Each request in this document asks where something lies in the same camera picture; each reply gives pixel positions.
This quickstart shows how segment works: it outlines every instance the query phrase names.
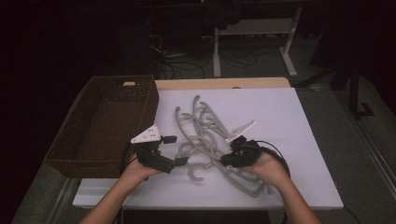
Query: gray carpet floor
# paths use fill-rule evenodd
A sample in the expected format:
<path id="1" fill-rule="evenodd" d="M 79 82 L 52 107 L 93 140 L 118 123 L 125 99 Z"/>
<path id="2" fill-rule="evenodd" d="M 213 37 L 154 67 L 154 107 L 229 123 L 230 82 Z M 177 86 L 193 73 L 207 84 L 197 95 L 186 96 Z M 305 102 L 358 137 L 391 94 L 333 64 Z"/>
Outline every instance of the gray carpet floor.
<path id="1" fill-rule="evenodd" d="M 316 37 L 297 36 L 290 49 L 290 57 L 298 76 L 288 76 L 277 49 L 282 37 L 244 37 L 220 40 L 222 77 L 286 77 L 290 84 L 312 77 L 322 68 L 309 64 L 318 42 Z M 177 57 L 167 60 L 160 78 L 211 78 L 213 77 L 210 54 L 202 57 Z M 329 75 L 306 88 L 296 89 L 313 130 L 323 158 L 329 168 L 344 209 L 317 211 L 323 223 L 395 223 L 396 201 L 378 170 L 373 156 L 359 130 L 363 126 L 389 169 L 396 173 L 396 118 L 381 101 L 375 87 L 361 79 L 360 100 L 374 110 L 375 116 L 356 121 L 346 108 L 348 89 L 332 91 Z M 35 181 L 26 194 L 13 223 L 77 223 L 88 209 L 71 205 L 76 188 L 59 205 L 62 187 L 67 179 L 43 163 Z M 59 213 L 52 214 L 58 205 Z M 273 223 L 280 223 L 283 211 L 271 211 Z"/>

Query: desk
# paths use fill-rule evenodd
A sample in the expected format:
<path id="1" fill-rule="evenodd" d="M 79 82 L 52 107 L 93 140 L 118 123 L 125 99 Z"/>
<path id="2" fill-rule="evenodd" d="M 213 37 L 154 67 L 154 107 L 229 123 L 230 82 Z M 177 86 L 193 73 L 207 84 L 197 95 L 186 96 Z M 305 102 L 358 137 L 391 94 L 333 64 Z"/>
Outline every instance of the desk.
<path id="1" fill-rule="evenodd" d="M 295 89 L 290 88 L 285 78 L 166 80 L 157 84 L 160 102 L 155 123 L 162 135 L 178 137 L 174 144 L 161 145 L 160 150 L 165 157 L 173 158 L 178 146 L 186 141 L 174 120 L 176 106 L 190 113 L 192 99 L 199 94 L 230 130 L 252 119 L 257 121 L 244 136 L 277 146 L 289 164 L 291 178 L 311 207 L 343 207 Z M 173 85 L 179 90 L 170 90 Z M 246 89 L 224 89 L 235 86 Z M 227 150 L 228 145 L 218 141 L 218 148 Z M 200 160 L 203 160 L 202 156 L 192 154 L 189 163 Z M 255 198 L 237 189 L 216 169 L 203 170 L 198 175 L 204 181 L 194 182 L 187 175 L 188 167 L 177 167 L 170 175 L 151 176 L 125 201 L 124 208 L 263 210 L 283 206 L 275 189 L 272 194 L 262 191 Z M 95 206 L 115 181 L 83 179 L 73 205 Z"/>

